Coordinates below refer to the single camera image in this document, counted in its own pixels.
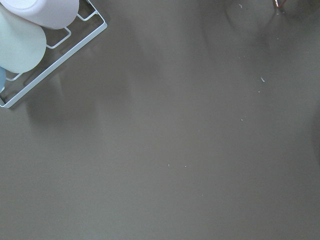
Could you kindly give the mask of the pale green plastic cup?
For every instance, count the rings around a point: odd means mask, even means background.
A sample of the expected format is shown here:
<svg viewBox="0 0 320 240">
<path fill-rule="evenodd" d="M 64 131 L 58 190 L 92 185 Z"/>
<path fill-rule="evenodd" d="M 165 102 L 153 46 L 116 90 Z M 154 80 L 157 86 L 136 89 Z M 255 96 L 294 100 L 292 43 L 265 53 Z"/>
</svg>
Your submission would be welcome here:
<svg viewBox="0 0 320 240">
<path fill-rule="evenodd" d="M 12 73 L 25 73 L 43 59 L 47 48 L 44 30 L 0 7 L 0 66 Z"/>
</svg>

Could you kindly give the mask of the blue plastic cup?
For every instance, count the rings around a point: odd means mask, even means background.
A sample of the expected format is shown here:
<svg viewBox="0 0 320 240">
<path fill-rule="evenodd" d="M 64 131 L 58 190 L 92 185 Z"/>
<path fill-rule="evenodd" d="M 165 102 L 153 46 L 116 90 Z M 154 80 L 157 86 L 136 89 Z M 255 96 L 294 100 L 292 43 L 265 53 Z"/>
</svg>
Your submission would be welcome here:
<svg viewBox="0 0 320 240">
<path fill-rule="evenodd" d="M 6 70 L 0 67 L 0 93 L 5 89 Z"/>
</svg>

